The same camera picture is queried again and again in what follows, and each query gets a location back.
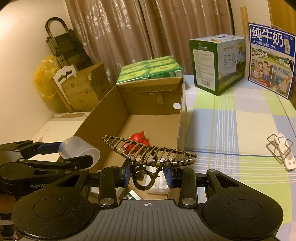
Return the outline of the metal wire puzzle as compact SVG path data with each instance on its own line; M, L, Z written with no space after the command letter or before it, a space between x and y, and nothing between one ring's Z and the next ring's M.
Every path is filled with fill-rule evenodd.
M267 138L267 149L280 164L288 171L295 169L295 157L292 152L293 141L286 138L284 134L273 133Z

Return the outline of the yellow plastic bag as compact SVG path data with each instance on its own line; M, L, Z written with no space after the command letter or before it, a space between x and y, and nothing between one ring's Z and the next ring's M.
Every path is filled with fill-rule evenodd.
M60 69L57 58L53 55L43 59L34 73L34 85L43 100L53 100L56 90L51 83L52 77Z

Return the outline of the clear plastic cup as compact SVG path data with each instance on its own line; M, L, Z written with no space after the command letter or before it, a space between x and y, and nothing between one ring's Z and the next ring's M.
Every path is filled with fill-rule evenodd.
M58 149L59 155L64 159L80 157L89 155L93 158L92 164L87 167L90 169L95 166L95 164L100 159L100 150L88 144L81 137L70 137L63 141Z

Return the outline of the brown curtain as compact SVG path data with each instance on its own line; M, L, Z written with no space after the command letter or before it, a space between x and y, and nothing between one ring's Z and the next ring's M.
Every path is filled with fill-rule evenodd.
M72 26L110 81L121 68L171 55L192 74L189 40L234 34L230 1L66 1Z

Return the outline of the red toy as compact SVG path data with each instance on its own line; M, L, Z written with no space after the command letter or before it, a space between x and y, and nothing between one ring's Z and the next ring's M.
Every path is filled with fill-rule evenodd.
M129 154L130 151L134 148L134 146L136 146L138 143L142 143L147 146L150 145L148 139L145 137L144 131L139 133L134 133L129 137L129 140L131 140L132 142L126 143L122 147L122 149L125 151L125 154Z

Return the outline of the blue milk carton box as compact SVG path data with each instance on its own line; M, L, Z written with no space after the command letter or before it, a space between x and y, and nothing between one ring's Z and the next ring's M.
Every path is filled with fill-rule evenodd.
M288 99L295 78L295 35L249 23L248 80Z

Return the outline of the white flat box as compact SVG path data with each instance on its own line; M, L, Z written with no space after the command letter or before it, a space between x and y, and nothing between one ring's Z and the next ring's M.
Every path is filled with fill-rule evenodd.
M34 142L62 142L74 135L90 113L55 114L34 135Z

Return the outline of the green milk carton box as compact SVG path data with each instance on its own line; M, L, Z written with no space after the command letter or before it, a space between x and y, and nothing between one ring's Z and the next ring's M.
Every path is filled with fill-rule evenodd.
M194 84L215 96L245 77L245 38L220 34L189 40Z

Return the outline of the black folding step ladder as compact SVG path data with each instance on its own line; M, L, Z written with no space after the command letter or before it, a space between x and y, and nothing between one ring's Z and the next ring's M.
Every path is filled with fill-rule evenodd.
M50 23L53 21L61 23L65 33L54 37L50 31ZM75 32L72 29L68 29L67 25L61 18L49 18L45 23L45 30L48 34L46 42L53 55L57 58L61 68L74 65L76 69L80 71L93 65Z

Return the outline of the green packaged carton stack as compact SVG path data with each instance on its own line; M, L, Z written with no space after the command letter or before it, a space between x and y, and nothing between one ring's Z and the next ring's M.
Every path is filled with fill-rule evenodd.
M169 55L123 66L116 84L147 79L182 77L183 75L182 66Z

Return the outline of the white Midea remote control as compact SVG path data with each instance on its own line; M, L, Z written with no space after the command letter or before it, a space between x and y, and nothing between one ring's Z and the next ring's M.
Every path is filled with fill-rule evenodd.
M293 141L286 138L284 134L277 135L277 148L280 154L281 162L287 171L295 170L295 157L292 152Z

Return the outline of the brown cardboard box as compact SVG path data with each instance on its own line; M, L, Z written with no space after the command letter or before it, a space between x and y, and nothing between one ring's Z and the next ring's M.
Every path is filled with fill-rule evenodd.
M100 151L90 169L95 173L125 161L104 144L105 135L129 138L144 132L151 146L183 150L186 118L183 77L142 80L113 87L69 139L79 137Z

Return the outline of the checkered bed sheet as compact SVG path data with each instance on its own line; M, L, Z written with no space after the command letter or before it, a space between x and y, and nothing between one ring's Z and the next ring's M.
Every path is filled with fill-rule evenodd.
M189 128L186 149L197 154L197 172L219 170L272 197L284 223L295 222L295 171L267 149L267 138L295 140L295 108L278 94L247 79L215 96L185 76Z

